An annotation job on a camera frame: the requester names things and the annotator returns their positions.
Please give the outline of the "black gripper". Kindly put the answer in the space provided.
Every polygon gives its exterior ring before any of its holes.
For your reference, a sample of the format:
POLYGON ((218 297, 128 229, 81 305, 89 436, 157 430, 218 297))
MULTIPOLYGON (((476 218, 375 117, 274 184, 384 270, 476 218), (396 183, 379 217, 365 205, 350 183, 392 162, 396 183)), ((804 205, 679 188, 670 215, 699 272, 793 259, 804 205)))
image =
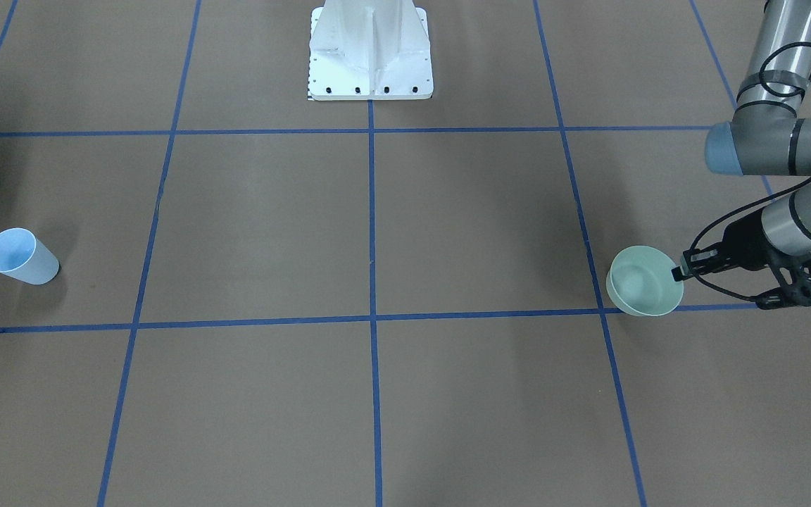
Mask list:
POLYGON ((675 282, 685 282, 696 275, 737 268, 757 272, 768 267, 778 256, 779 250, 770 243, 764 231, 762 215, 746 215, 727 225, 717 243, 686 251, 686 265, 674 267, 672 278, 675 282))

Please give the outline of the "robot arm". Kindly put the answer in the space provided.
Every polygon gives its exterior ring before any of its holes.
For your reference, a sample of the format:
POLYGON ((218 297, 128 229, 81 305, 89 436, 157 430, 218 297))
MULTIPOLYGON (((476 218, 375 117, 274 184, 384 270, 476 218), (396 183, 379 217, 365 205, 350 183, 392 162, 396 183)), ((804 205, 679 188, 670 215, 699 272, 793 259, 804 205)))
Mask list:
POLYGON ((811 283, 811 118, 800 107, 811 87, 811 1, 768 1, 733 118, 712 126, 708 170, 720 175, 800 177, 801 183, 733 211, 717 244, 695 239, 676 280, 770 269, 811 283))

